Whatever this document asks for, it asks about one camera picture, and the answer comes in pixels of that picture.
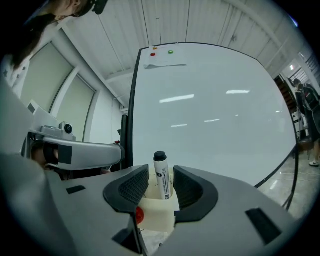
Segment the black marker cap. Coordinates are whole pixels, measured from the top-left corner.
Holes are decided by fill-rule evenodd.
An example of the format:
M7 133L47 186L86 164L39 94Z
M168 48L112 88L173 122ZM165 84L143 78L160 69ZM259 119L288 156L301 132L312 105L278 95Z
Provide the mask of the black marker cap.
M162 162L167 159L166 153L163 151L158 151L154 153L153 160L156 162Z

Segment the blue light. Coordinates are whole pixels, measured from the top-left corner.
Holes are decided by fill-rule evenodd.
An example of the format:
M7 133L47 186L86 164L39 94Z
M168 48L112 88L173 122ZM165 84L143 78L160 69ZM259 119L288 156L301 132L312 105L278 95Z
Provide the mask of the blue light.
M296 22L290 15L289 15L289 17L290 17L290 19L293 21L294 25L295 25L296 27L298 27L298 22Z

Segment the beige holder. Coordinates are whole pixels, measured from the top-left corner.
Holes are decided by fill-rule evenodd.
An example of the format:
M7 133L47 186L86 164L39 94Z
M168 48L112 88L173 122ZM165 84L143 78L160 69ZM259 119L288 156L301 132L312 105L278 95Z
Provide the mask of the beige holder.
M174 169L169 168L171 197L161 199L155 168L149 168L149 187L139 203L144 219L139 229L171 233L175 228L175 211L179 211L179 201L174 189Z

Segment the white ceiling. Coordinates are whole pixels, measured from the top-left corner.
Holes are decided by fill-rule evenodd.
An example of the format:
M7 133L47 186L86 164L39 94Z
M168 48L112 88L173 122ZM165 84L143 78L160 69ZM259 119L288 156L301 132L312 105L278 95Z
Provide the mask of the white ceiling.
M102 15L62 26L71 42L124 107L139 49L208 43L258 59L272 77L306 43L289 16L268 0L109 0Z

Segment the red object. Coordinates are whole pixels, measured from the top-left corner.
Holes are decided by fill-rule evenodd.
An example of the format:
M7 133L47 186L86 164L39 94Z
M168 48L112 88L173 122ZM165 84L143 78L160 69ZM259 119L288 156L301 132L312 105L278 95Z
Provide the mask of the red object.
M135 210L136 223L140 224L141 222L144 221L144 218L145 218L144 211L138 206Z

